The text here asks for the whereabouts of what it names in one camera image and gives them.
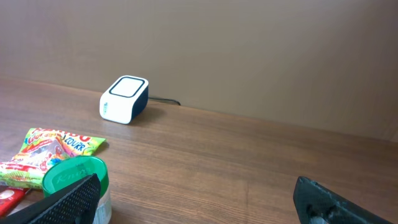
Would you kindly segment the Haribo gummy candy bag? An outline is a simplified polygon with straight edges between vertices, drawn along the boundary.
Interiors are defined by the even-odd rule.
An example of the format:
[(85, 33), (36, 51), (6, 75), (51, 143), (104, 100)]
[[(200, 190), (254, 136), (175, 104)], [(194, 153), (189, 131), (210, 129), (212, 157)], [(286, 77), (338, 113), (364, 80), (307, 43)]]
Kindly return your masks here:
[(41, 189), (50, 168), (72, 157), (91, 156), (105, 141), (61, 130), (31, 128), (20, 151), (10, 161), (1, 162), (1, 185)]

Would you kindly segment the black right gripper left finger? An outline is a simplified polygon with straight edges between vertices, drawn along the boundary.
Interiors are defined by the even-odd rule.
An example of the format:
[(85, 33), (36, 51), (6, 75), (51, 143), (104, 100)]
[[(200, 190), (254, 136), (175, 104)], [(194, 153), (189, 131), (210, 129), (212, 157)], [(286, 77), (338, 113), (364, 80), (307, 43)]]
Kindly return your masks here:
[(43, 200), (2, 218), (1, 224), (92, 224), (100, 192), (98, 176), (87, 175)]

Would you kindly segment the red Nescafe stick sachet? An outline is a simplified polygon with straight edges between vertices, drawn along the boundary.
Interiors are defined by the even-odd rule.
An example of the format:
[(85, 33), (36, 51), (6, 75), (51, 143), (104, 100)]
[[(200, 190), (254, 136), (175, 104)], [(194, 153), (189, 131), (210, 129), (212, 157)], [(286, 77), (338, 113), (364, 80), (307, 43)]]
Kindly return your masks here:
[(7, 215), (28, 191), (29, 189), (1, 186), (1, 217)]

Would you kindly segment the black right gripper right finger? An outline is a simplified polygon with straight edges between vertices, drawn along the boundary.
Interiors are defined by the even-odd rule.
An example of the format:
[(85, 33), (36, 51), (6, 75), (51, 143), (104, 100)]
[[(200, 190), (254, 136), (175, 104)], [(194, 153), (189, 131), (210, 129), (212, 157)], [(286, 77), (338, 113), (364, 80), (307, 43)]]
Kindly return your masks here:
[(293, 201), (300, 223), (392, 224), (308, 177), (298, 177)]

